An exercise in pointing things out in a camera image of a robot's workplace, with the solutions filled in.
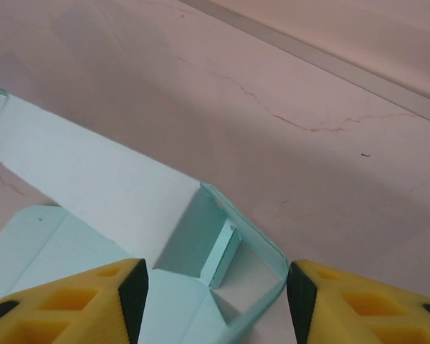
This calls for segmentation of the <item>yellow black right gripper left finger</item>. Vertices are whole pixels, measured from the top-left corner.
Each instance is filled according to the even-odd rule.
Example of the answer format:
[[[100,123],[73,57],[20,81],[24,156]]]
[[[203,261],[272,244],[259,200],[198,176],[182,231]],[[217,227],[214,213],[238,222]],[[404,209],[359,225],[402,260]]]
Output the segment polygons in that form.
[[[144,259],[123,259],[0,299],[0,343],[137,343]]]

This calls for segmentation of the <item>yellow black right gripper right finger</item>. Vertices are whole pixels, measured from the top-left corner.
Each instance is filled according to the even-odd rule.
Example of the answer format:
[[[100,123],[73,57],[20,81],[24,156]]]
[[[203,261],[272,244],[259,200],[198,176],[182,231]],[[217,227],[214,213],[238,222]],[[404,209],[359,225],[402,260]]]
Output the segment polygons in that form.
[[[298,343],[430,343],[430,297],[296,260],[287,300]]]

